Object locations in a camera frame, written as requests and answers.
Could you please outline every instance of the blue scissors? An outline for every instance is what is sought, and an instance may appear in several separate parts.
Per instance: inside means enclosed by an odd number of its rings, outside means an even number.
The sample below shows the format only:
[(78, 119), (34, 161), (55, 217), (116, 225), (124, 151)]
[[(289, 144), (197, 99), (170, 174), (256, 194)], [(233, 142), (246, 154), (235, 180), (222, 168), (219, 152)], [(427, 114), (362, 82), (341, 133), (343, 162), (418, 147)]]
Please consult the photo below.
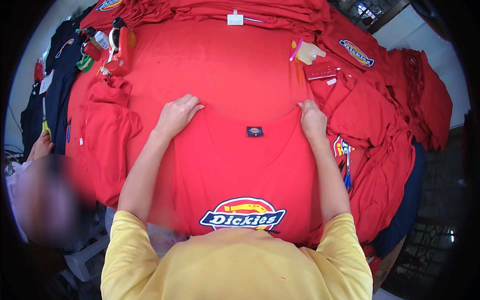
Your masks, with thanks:
[(350, 192), (353, 188), (352, 182), (350, 181), (350, 146), (347, 146), (347, 172), (343, 178), (343, 183), (345, 184), (347, 192)]

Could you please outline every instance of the white label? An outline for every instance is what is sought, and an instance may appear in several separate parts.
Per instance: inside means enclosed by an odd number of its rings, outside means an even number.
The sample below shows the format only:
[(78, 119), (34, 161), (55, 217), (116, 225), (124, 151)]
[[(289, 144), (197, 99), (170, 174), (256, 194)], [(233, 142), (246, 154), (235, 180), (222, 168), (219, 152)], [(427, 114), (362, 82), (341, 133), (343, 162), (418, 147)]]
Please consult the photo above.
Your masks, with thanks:
[(42, 80), (42, 83), (40, 84), (40, 94), (44, 93), (47, 91), (48, 87), (50, 86), (50, 84), (52, 83), (52, 79), (53, 79), (53, 73), (55, 72), (55, 70), (52, 70), (52, 72), (50, 72), (50, 75), (49, 76), (46, 76), (43, 80)]
[(243, 14), (228, 14), (227, 25), (243, 25)]
[(328, 85), (336, 84), (336, 78), (330, 79), (329, 81), (327, 81), (327, 84)]

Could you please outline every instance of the yellow scissors handle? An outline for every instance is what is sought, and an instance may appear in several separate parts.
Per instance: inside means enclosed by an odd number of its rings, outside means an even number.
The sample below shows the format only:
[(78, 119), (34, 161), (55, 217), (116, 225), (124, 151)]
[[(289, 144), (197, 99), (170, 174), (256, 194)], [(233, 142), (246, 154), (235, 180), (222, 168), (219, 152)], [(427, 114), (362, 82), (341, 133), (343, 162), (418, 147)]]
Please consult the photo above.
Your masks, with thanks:
[(52, 140), (52, 131), (51, 131), (50, 128), (48, 127), (47, 118), (43, 117), (42, 133), (43, 133), (45, 130), (48, 131), (48, 134), (50, 135), (50, 140)]

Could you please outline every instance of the size tag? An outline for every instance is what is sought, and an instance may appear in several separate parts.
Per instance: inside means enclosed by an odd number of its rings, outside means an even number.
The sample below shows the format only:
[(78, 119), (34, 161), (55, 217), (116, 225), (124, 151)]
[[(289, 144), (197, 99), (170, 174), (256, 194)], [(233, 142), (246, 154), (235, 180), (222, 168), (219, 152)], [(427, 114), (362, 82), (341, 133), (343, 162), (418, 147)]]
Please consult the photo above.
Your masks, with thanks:
[(39, 94), (43, 94), (44, 92), (47, 91), (48, 87), (50, 86), (50, 84), (52, 83), (52, 79), (53, 79), (53, 73), (55, 72), (55, 70), (52, 70), (52, 72), (50, 72), (50, 75), (49, 76), (46, 76), (43, 80), (42, 80), (42, 83), (40, 84), (40, 91), (38, 92)]
[(228, 14), (227, 25), (243, 25), (243, 14)]
[(336, 84), (336, 78), (330, 79), (329, 81), (327, 81), (327, 84), (328, 85)]
[(247, 136), (263, 136), (264, 132), (260, 126), (250, 127), (247, 126)]

